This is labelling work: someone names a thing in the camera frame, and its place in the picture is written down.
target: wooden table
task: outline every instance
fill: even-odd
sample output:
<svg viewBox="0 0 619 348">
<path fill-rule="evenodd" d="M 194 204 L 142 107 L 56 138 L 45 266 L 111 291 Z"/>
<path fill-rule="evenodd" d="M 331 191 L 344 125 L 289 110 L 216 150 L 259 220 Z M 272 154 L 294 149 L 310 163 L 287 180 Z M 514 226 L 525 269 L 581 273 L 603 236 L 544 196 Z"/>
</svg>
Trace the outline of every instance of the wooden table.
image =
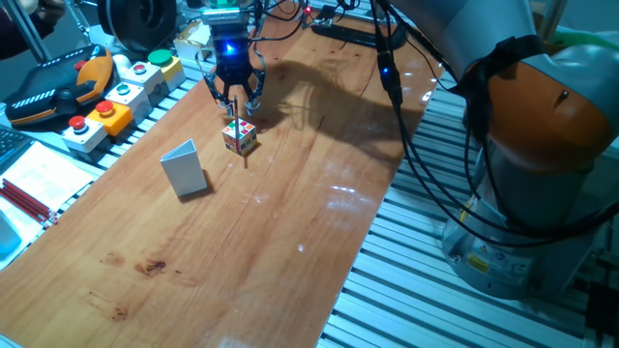
<svg viewBox="0 0 619 348">
<path fill-rule="evenodd" d="M 401 160 L 398 125 L 372 49 L 311 30 L 259 48 L 261 145 L 226 150 L 229 121 L 198 83 L 0 273 L 1 334 L 27 348 L 315 344 Z M 414 127 L 434 83 L 410 46 L 397 56 Z M 178 199 L 159 160 L 189 138 L 213 189 Z"/>
</svg>

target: white folded card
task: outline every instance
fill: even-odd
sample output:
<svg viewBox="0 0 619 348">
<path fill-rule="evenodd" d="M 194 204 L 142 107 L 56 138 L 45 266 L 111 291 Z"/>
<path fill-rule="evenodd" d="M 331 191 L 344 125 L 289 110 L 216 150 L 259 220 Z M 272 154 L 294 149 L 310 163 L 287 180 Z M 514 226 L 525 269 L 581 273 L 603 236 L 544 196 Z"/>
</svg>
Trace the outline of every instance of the white folded card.
<svg viewBox="0 0 619 348">
<path fill-rule="evenodd" d="M 162 166 L 177 196 L 206 189 L 206 179 L 192 139 L 163 156 Z"/>
</svg>

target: rubik's cube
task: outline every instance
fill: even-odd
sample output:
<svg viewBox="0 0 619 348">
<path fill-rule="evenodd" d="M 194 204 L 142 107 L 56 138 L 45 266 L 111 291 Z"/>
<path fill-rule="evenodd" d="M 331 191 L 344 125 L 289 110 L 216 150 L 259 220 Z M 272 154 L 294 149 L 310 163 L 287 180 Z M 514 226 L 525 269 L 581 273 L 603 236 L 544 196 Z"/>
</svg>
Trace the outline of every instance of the rubik's cube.
<svg viewBox="0 0 619 348">
<path fill-rule="evenodd" d="M 247 121 L 239 119 L 239 148 L 236 148 L 236 123 L 232 121 L 222 131 L 225 148 L 245 156 L 258 142 L 255 126 Z"/>
</svg>

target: red button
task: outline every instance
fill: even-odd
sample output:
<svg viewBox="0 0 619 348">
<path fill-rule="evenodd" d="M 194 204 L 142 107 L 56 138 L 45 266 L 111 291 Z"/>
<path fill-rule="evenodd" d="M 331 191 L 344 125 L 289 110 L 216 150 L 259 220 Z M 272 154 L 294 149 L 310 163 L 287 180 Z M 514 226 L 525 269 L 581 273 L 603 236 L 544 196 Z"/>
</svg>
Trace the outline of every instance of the red button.
<svg viewBox="0 0 619 348">
<path fill-rule="evenodd" d="M 138 64 L 133 67 L 133 71 L 137 74 L 143 74 L 146 73 L 146 67 L 143 64 Z"/>
<path fill-rule="evenodd" d="M 99 113 L 109 112 L 113 108 L 114 104 L 111 101 L 102 101 L 97 104 L 97 107 L 95 107 Z"/>
<path fill-rule="evenodd" d="M 76 131 L 82 130 L 86 127 L 86 120 L 84 116 L 73 116 L 71 120 L 69 120 L 69 126 L 73 127 Z"/>
<path fill-rule="evenodd" d="M 86 64 L 85 60 L 80 60 L 79 62 L 75 63 L 74 68 L 79 72 L 84 65 Z"/>
</svg>

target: keyboard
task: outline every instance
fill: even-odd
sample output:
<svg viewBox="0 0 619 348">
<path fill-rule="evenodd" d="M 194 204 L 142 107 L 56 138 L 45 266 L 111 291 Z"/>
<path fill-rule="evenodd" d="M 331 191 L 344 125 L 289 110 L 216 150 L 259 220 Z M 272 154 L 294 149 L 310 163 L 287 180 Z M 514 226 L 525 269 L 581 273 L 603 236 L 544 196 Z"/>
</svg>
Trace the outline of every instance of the keyboard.
<svg viewBox="0 0 619 348">
<path fill-rule="evenodd" d="M 9 169 L 32 144 L 29 136 L 0 125 L 0 173 Z"/>
</svg>

